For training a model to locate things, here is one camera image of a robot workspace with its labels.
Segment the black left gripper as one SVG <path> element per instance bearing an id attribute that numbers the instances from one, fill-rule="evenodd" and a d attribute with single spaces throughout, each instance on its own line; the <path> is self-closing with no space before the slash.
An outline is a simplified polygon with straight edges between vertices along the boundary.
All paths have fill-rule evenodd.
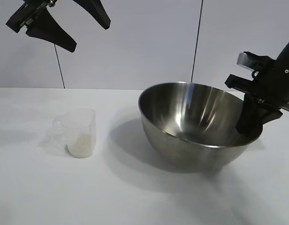
<path id="1" fill-rule="evenodd" d="M 110 28 L 111 20 L 100 0 L 74 0 L 74 2 L 86 10 L 102 28 L 105 30 Z M 76 41 L 62 29 L 48 11 L 42 11 L 47 6 L 54 7 L 55 3 L 55 0 L 24 0 L 6 25 L 18 33 L 34 17 L 34 21 L 27 26 L 26 34 L 29 37 L 51 42 L 73 53 L 76 49 Z"/>

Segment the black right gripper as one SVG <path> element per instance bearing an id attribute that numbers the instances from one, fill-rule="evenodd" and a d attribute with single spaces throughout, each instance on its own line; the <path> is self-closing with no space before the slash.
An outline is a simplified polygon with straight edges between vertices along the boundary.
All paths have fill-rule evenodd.
<path id="1" fill-rule="evenodd" d="M 262 108 L 261 119 L 256 99 L 289 111 L 289 68 L 274 59 L 238 59 L 237 64 L 251 70 L 253 80 L 230 74 L 225 81 L 228 88 L 245 93 L 236 129 L 240 134 L 260 133 L 264 124 L 279 119 L 283 113 L 275 108 Z"/>

